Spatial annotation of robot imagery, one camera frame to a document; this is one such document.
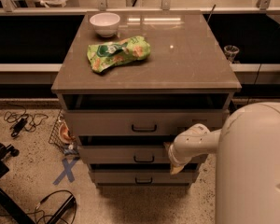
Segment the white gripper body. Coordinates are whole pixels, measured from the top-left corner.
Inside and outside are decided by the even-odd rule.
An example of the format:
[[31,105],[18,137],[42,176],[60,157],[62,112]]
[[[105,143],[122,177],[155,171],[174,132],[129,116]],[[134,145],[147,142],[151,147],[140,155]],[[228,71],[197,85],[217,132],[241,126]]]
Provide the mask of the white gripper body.
[[168,157],[174,167],[185,166],[191,161],[191,157],[186,157],[183,154],[178,153],[173,146],[169,147]]

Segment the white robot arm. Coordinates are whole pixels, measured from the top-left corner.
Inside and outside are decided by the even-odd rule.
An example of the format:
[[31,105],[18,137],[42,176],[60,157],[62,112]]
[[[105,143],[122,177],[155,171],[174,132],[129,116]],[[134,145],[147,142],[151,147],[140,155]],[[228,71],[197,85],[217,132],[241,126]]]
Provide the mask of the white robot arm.
[[246,105],[212,132],[195,124],[165,148],[173,175],[217,155],[216,224],[280,224],[280,103]]

